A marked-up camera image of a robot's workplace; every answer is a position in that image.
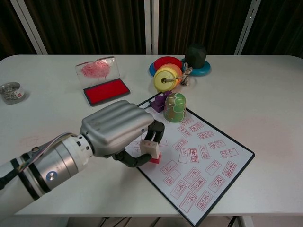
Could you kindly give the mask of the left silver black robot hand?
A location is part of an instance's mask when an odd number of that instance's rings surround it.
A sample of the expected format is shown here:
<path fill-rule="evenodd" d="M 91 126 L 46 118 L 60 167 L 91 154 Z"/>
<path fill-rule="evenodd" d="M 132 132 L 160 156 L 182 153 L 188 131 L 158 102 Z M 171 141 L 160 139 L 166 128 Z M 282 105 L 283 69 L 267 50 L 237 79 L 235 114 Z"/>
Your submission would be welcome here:
<path fill-rule="evenodd" d="M 159 143 L 164 129 L 164 124 L 150 113 L 121 100 L 85 117 L 80 134 L 91 145 L 94 156 L 112 157 L 128 167 L 139 167 L 151 160 L 159 160 Z M 139 142 L 141 155 L 133 157 L 125 148 L 142 134 L 146 136 Z"/>

